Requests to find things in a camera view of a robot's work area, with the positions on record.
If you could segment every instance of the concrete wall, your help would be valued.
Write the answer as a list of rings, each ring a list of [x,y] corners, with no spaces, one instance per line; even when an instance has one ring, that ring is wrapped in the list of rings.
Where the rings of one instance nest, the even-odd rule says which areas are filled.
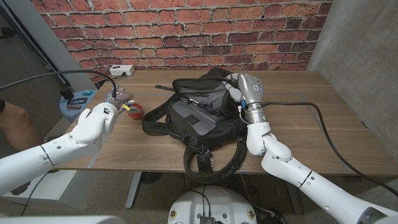
[[[334,0],[307,70],[322,72],[398,162],[397,9]]]

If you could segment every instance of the person's arm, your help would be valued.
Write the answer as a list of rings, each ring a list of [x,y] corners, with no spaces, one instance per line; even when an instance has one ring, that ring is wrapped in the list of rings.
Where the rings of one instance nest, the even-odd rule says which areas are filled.
[[[20,151],[44,143],[28,112],[7,102],[0,112],[0,130],[4,132],[8,142]]]

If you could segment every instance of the white power strip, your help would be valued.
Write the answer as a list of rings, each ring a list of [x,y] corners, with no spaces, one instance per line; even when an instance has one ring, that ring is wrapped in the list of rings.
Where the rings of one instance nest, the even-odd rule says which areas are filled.
[[[132,65],[113,65],[109,71],[114,76],[120,76],[123,72],[126,72],[126,75],[132,75],[135,69]]]

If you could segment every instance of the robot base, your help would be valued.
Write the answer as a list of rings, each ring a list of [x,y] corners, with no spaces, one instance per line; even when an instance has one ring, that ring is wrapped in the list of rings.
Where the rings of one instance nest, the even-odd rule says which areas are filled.
[[[192,190],[203,193],[203,187],[197,187]],[[204,195],[209,200],[211,217],[214,218],[214,221],[221,222],[223,224],[257,223],[252,205],[244,197],[233,190],[216,185],[208,185],[206,186]],[[205,216],[208,217],[209,206],[205,198],[204,201]],[[172,205],[167,223],[200,223],[200,217],[202,215],[202,195],[188,191],[178,198]]]

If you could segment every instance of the black backpack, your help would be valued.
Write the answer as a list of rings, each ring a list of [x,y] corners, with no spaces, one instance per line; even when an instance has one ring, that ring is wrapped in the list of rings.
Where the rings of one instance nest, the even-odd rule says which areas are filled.
[[[237,87],[237,82],[225,79],[231,73],[212,68],[200,78],[174,80],[172,91],[175,94],[142,118],[142,129],[146,133],[169,134],[187,145],[183,157],[185,171],[203,184],[221,181],[237,171],[248,150],[244,140],[238,141],[231,161],[221,170],[212,171],[210,151],[222,142],[246,137],[246,124],[239,118],[238,104],[229,97],[223,83]],[[165,114],[165,123],[156,122]],[[190,169],[195,155],[198,155],[199,173]]]

